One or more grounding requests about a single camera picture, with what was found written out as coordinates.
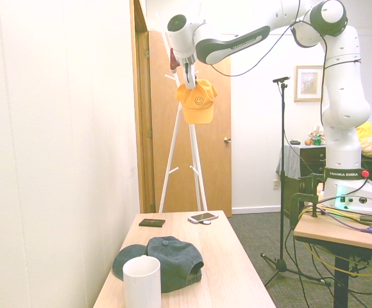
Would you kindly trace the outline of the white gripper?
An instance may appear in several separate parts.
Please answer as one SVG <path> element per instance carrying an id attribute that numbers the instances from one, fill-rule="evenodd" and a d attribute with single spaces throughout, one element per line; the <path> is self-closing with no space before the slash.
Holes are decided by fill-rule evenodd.
<path id="1" fill-rule="evenodd" d="M 183 67 L 183 79 L 185 84 L 187 84 L 188 89 L 194 89 L 196 87 L 196 70 L 195 70 L 195 62 L 196 62 L 196 54 L 192 54 L 187 58 L 182 58 L 178 55 L 174 56 L 176 59 L 176 67 L 182 66 Z"/>

